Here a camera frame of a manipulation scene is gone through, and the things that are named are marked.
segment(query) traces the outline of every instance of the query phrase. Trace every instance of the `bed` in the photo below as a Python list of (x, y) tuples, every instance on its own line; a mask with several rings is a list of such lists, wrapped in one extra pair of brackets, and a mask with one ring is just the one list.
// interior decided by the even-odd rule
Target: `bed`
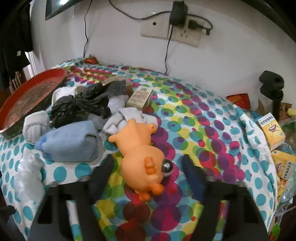
[[(14, 178), (23, 154), (34, 153), (44, 161), (41, 169), (45, 190), (53, 181), (69, 183), (89, 175), (107, 154), (116, 159), (104, 195), (93, 211), (107, 240), (189, 240), (202, 205), (192, 196), (181, 168), (181, 156), (190, 155), (195, 165), (206, 174), (227, 183), (243, 181), (254, 198), (266, 227), (276, 209), (276, 171), (264, 134), (252, 117), (224, 97), (200, 86), (184, 83), (158, 72), (123, 65), (84, 64), (81, 58), (64, 61), (56, 67), (68, 70), (67, 86), (92, 85), (112, 75), (125, 75), (133, 87), (154, 88), (147, 114), (155, 115), (159, 127), (152, 135), (154, 146), (174, 163), (174, 171), (165, 181), (165, 191), (150, 202), (138, 196), (123, 182), (120, 175), (122, 155), (117, 147), (100, 133), (106, 150), (90, 163), (59, 163), (44, 159), (41, 152), (26, 143), (22, 134), (5, 139), (0, 136), (1, 189), (8, 205), (13, 205), (13, 218), (24, 237), (38, 204), (21, 202), (14, 190)], [(82, 236), (75, 203), (69, 201), (69, 220), (73, 237)], [(221, 240), (227, 217), (227, 203), (221, 202), (214, 240)]]

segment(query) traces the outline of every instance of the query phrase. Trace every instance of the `wall socket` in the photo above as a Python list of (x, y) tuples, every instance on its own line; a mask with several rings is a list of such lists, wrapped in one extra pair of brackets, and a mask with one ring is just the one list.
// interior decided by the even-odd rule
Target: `wall socket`
[(195, 30), (189, 29), (188, 22), (190, 19), (196, 20), (197, 23), (202, 26), (204, 25), (204, 22), (205, 22), (200, 18), (187, 16), (186, 22), (183, 28), (174, 26), (171, 40), (188, 44), (194, 47), (198, 47), (200, 37), (202, 35), (202, 29), (201, 28), (197, 28)]
[(141, 22), (141, 36), (167, 39), (170, 14), (160, 14)]

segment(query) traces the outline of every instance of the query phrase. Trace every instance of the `toy pig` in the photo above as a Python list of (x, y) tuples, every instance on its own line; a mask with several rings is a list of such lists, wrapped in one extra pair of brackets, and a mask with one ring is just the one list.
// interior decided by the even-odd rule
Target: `toy pig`
[(150, 146), (151, 134), (156, 132), (155, 124), (136, 123), (135, 119), (118, 134), (108, 138), (115, 142), (124, 156), (121, 164), (121, 174), (131, 188), (139, 194), (141, 201), (149, 201), (150, 194), (160, 195), (164, 191), (161, 181), (173, 171), (173, 164), (165, 159), (161, 150)]

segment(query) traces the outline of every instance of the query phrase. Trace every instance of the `white cloth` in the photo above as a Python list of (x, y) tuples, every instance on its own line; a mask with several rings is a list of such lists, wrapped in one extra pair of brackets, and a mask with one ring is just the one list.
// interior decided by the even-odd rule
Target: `white cloth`
[(63, 96), (68, 96), (68, 95), (77, 95), (80, 92), (82, 92), (86, 86), (74, 86), (74, 87), (61, 87), (56, 89), (53, 94), (52, 94), (52, 105), (59, 99), (62, 98)]
[(50, 129), (49, 125), (48, 114), (44, 110), (38, 111), (25, 118), (22, 134), (27, 142), (34, 145)]
[(103, 127), (105, 133), (117, 134), (127, 125), (129, 119), (135, 119), (137, 123), (153, 123), (158, 127), (157, 118), (152, 115), (143, 114), (135, 107), (121, 108), (106, 122)]
[(108, 107), (111, 110), (111, 113), (115, 114), (116, 111), (118, 111), (120, 108), (124, 108), (127, 101), (128, 95), (118, 95), (111, 97), (108, 103)]

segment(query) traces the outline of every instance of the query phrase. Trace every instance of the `round tray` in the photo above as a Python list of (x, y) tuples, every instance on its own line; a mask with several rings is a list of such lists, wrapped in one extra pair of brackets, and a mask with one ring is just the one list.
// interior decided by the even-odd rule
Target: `round tray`
[(0, 134), (8, 139), (21, 133), (25, 117), (50, 105), (53, 92), (63, 86), (66, 75), (65, 68), (49, 69), (22, 84), (0, 110)]

